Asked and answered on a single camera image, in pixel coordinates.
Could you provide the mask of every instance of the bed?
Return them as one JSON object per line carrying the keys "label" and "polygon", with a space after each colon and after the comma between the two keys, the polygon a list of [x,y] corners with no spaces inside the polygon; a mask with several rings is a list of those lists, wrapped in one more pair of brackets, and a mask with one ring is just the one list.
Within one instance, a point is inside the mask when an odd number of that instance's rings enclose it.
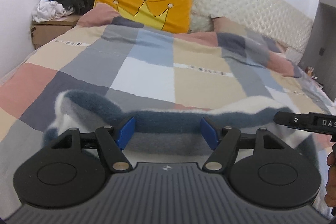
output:
{"label": "bed", "polygon": [[[211,18],[220,17],[248,28],[246,35],[214,32]],[[92,132],[132,115],[136,133],[124,150],[132,164],[202,165],[211,153],[199,133],[206,115],[243,133],[266,126],[306,156],[322,176],[314,207],[330,218],[324,203],[330,139],[273,123],[280,110],[336,114],[296,65],[311,26],[283,0],[193,0],[189,33],[156,30],[117,11],[109,24],[79,21],[2,80],[0,217],[21,205],[15,170],[70,127]],[[250,154],[242,151],[239,159]]]}

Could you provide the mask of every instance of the metal screw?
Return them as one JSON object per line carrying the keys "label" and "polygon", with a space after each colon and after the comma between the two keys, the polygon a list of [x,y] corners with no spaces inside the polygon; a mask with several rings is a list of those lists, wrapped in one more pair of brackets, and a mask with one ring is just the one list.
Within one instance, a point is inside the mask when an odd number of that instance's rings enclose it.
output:
{"label": "metal screw", "polygon": [[205,168],[211,171],[218,171],[222,169],[222,165],[219,162],[211,161],[205,165]]}
{"label": "metal screw", "polygon": [[118,161],[115,164],[113,164],[112,167],[114,170],[125,171],[129,168],[129,164],[124,161]]}

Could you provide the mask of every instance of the pile of clothes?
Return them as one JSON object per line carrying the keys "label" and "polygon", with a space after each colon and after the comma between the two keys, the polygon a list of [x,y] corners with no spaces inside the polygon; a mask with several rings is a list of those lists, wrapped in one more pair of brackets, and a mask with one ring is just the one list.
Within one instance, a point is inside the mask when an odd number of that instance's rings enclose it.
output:
{"label": "pile of clothes", "polygon": [[32,12],[33,21],[40,23],[73,13],[84,15],[94,3],[95,0],[41,0]]}

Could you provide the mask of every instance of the ribbed gray surface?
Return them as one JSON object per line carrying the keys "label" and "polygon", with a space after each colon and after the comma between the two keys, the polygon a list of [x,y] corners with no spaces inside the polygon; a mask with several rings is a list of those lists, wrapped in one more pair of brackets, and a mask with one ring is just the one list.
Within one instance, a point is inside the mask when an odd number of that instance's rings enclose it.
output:
{"label": "ribbed gray surface", "polygon": [[195,163],[139,163],[111,177],[102,192],[79,206],[41,210],[23,205],[8,224],[327,224],[310,206],[270,211],[237,197],[220,175]]}

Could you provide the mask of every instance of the white cloth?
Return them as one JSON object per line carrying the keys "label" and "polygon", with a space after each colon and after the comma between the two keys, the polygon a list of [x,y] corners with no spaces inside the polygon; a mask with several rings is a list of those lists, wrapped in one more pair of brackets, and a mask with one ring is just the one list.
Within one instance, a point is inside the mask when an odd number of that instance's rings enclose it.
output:
{"label": "white cloth", "polygon": [[67,11],[63,8],[63,5],[59,4],[57,1],[41,0],[40,3],[34,7],[31,15],[33,21],[40,23],[53,18],[68,16],[73,12],[73,8]]}

